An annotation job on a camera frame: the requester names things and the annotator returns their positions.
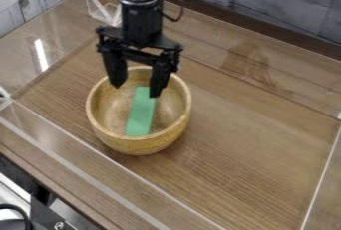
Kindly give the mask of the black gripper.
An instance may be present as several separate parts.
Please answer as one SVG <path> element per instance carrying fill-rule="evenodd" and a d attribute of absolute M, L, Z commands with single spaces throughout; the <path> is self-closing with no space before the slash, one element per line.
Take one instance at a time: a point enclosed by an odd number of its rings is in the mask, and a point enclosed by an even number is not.
<path fill-rule="evenodd" d="M 150 97 L 158 98 L 178 70 L 182 44 L 163 34 L 163 18 L 181 17 L 164 13 L 163 0 L 144 3 L 122 1 L 122 26 L 102 26 L 98 51 L 104 59 L 110 82 L 119 88 L 128 78 L 127 60 L 152 66 Z"/>

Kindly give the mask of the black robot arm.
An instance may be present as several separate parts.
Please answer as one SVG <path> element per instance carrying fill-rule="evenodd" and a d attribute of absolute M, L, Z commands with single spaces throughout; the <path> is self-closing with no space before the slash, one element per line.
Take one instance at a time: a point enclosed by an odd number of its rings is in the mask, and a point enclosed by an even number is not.
<path fill-rule="evenodd" d="M 164 0 L 120 0 L 122 27 L 102 26 L 98 52 L 103 56 L 110 82 L 119 88 L 128 79 L 127 60 L 152 67 L 150 97 L 158 98 L 178 71 L 182 44 L 163 34 Z"/>

